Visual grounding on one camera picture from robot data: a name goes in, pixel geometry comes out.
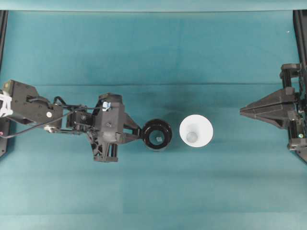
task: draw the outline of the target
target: screw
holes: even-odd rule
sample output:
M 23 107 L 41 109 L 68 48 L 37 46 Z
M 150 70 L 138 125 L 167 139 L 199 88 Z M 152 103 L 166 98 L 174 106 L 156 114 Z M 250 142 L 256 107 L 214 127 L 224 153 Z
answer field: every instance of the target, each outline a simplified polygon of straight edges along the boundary
M 47 113 L 46 113 L 46 116 L 47 116 L 48 118 L 51 118 L 51 117 L 52 117 L 52 113 L 51 113 L 51 112 L 47 112 Z

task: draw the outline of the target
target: black ring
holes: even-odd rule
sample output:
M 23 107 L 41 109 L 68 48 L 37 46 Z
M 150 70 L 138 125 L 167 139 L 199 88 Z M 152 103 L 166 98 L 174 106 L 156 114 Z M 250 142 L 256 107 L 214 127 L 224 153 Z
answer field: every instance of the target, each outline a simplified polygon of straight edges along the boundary
M 164 141 L 160 145 L 154 145 L 153 143 L 150 142 L 149 136 L 153 131 L 161 131 L 164 134 Z M 142 129 L 142 139 L 149 148 L 153 150 L 160 150 L 165 148 L 171 141 L 172 139 L 172 128 L 171 126 L 160 119 L 154 119 L 148 121 L 143 129 Z

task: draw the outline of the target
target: black cable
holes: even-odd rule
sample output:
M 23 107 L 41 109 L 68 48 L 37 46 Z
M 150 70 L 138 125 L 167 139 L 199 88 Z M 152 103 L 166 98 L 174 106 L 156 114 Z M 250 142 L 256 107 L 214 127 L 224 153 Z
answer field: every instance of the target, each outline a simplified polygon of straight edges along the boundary
M 53 104 L 56 104 L 57 100 L 59 100 L 62 105 L 66 105 L 65 101 L 63 100 L 63 98 L 61 98 L 60 96 L 56 96 L 54 99 L 53 99 Z
M 38 124 L 38 125 L 36 125 L 36 126 L 32 126 L 32 127 L 30 127 L 30 128 L 27 128 L 27 129 L 25 129 L 25 130 L 23 130 L 23 131 L 20 131 L 20 132 L 18 132 L 18 133 L 12 134 L 12 135 L 0 136 L 0 138 L 9 139 L 9 138 L 13 138 L 13 137 L 19 136 L 19 135 L 21 135 L 21 134 L 23 134 L 23 133 L 25 133 L 25 132 L 31 131 L 32 129 L 39 128 L 39 127 L 48 125 L 48 124 L 50 124 L 50 123 L 59 121 L 59 120 L 61 120 L 62 118 L 66 117 L 66 116 L 69 116 L 70 114 L 72 114 L 72 113 L 74 113 L 74 112 L 76 112 L 76 111 L 78 111 L 78 110 L 82 110 L 82 109 L 90 109 L 90 110 L 93 110 L 93 109 L 101 109 L 101 108 L 102 108 L 102 107 L 94 107 L 94 108 L 80 107 L 80 108 L 77 108 L 77 109 L 75 109 L 75 110 L 69 111 L 68 113 L 66 113 L 66 114 L 64 114 L 64 115 L 62 115 L 62 116 L 60 116 L 60 117 L 58 117 L 58 118 L 55 118 L 55 119 L 53 119 L 53 120 L 51 120 L 51 121 L 47 121 L 47 122 Z

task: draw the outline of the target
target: teal surface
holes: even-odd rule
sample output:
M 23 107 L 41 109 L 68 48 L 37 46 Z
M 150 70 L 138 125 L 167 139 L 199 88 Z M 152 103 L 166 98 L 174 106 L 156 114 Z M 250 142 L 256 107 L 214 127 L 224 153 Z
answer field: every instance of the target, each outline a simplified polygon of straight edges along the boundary
M 0 9 L 79 12 L 229 12 L 306 9 L 305 0 L 1 0 Z
M 281 87 L 286 62 L 298 62 L 291 11 L 11 12 L 1 83 L 88 106 L 119 93 L 138 124 L 162 118 L 174 136 L 164 152 L 122 145 L 109 164 L 92 160 L 85 136 L 34 130 L 11 140 L 0 229 L 306 229 L 306 165 L 285 131 L 239 116 Z M 205 148 L 179 137 L 190 114 L 213 124 Z

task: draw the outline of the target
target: teal tablecloth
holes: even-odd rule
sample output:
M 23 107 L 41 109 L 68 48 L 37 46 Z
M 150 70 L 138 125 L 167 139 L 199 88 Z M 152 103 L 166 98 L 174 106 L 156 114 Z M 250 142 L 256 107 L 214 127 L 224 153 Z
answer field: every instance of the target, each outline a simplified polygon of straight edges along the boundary
M 158 153 L 122 145 L 109 164 L 92 160 L 85 136 L 11 140 L 0 229 L 306 229 L 307 167 L 287 150 L 286 131 L 239 116 L 296 62 L 291 11 L 10 12 L 1 83 L 89 106 L 119 93 L 137 123 L 165 119 L 174 137 Z M 209 146 L 181 141 L 189 114 L 212 121 Z

